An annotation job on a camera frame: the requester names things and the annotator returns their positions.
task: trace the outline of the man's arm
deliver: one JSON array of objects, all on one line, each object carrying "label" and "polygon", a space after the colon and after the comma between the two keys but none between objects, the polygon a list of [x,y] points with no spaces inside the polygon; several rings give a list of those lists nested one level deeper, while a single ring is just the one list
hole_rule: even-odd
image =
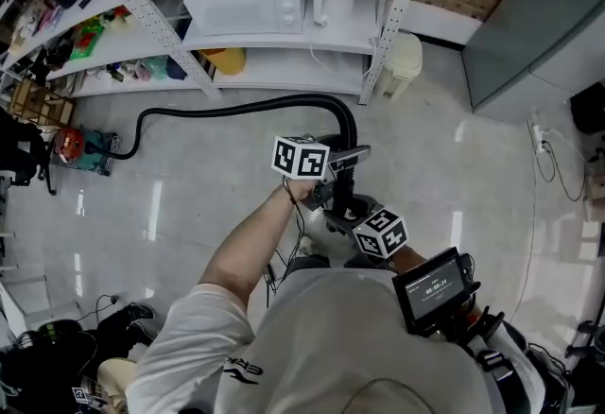
[{"label": "man's arm", "polygon": [[403,246],[397,250],[390,260],[399,274],[410,271],[413,267],[417,267],[426,262],[426,260],[410,246]]},{"label": "man's arm", "polygon": [[[298,202],[313,190],[315,181],[288,181]],[[244,305],[256,287],[284,233],[294,205],[280,185],[269,198],[223,241],[199,279],[199,284],[219,285]]]}]

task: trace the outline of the white trash can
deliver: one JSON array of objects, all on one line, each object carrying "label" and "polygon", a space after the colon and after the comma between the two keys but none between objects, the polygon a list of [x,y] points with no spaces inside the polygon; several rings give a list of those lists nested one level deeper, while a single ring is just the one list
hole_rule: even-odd
[{"label": "white trash can", "polygon": [[395,101],[423,69],[423,46],[413,34],[397,33],[380,77],[376,81],[378,95],[390,95]]}]

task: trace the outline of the black equipment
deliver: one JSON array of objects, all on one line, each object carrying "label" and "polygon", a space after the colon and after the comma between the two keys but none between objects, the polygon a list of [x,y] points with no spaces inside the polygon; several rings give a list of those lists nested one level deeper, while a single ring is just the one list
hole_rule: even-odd
[{"label": "black equipment", "polygon": [[[397,298],[412,335],[431,336],[438,330],[448,336],[465,321],[465,303],[481,286],[473,280],[468,254],[450,248],[426,263],[393,278]],[[467,307],[470,313],[473,306]]]},{"label": "black equipment", "polygon": [[[54,196],[56,191],[50,186],[50,153],[52,144],[46,146],[38,128],[31,124],[23,124],[14,120],[0,108],[0,170],[10,170],[16,179],[11,185],[29,186],[30,180],[36,175],[40,166],[38,179],[46,179],[48,192]],[[18,147],[19,142],[29,142],[29,152]]]}]

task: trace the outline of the metal shelving unit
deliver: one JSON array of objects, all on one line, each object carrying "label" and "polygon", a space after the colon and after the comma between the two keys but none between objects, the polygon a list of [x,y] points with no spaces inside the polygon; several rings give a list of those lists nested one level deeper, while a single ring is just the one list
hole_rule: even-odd
[{"label": "metal shelving unit", "polygon": [[[61,70],[51,73],[49,79],[119,60],[167,54],[188,74],[186,80],[118,83],[87,78],[74,96],[193,88],[217,98],[223,88],[273,88],[359,95],[359,103],[366,104],[408,3],[409,0],[392,0],[384,27],[381,0],[355,0],[351,18],[338,26],[316,26],[312,9],[307,9],[301,34],[204,36],[192,24],[181,40],[153,0],[93,0],[85,9],[75,4],[63,13],[55,28],[27,40],[17,54],[6,59],[3,70],[69,27],[124,5],[132,13],[126,29],[106,30],[89,58],[68,61]],[[246,68],[236,76],[216,71],[213,78],[209,77],[191,50],[210,47],[246,47]]]}]

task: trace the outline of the microwave oven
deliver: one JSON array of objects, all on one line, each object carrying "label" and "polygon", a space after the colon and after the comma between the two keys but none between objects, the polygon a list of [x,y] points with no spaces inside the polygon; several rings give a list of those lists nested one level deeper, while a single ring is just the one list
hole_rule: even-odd
[{"label": "microwave oven", "polygon": [[304,0],[184,0],[202,34],[302,33]]}]

